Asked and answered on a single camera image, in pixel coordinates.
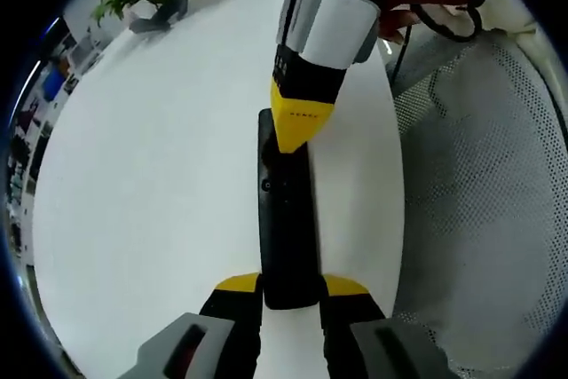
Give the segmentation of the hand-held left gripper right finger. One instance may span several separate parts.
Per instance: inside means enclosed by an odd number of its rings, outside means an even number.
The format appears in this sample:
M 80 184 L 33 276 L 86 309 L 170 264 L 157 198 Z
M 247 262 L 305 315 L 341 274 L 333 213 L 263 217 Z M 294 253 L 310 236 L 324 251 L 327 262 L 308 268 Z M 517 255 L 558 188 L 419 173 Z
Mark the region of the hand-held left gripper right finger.
M 416 325 L 387 318 L 367 288 L 322 276 L 323 353 L 331 378 L 447 378 L 448 360 Z

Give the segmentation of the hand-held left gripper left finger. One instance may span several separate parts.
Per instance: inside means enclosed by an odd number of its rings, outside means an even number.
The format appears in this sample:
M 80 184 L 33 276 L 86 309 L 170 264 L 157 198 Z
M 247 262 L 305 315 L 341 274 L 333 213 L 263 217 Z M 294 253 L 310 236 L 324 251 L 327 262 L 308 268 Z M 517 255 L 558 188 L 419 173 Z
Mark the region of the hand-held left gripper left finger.
M 262 276 L 218 283 L 197 313 L 182 314 L 138 348 L 123 378 L 252 378 L 261 350 Z

